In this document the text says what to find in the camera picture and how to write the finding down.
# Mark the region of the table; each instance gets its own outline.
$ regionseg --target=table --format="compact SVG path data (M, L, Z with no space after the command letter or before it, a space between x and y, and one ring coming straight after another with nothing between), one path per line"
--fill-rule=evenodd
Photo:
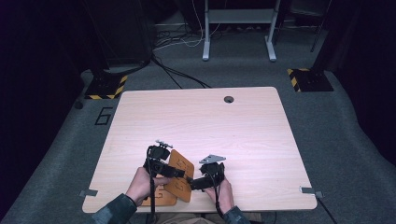
M317 206L315 196L300 192L311 185L276 89L254 87L124 92L90 185L97 195L86 196L83 211L94 213L125 192L157 139L194 164L194 178L202 177L199 161L209 154L226 157L225 175L243 211ZM148 213L149 206L137 212ZM177 200L156 212L216 208L195 190L189 203Z
M205 44L202 59L209 60L210 30L209 23L271 23L269 34L265 37L268 56L271 62L276 61L274 45L272 43L277 12L280 0L276 0L274 8L265 9L209 9L208 0L205 0Z

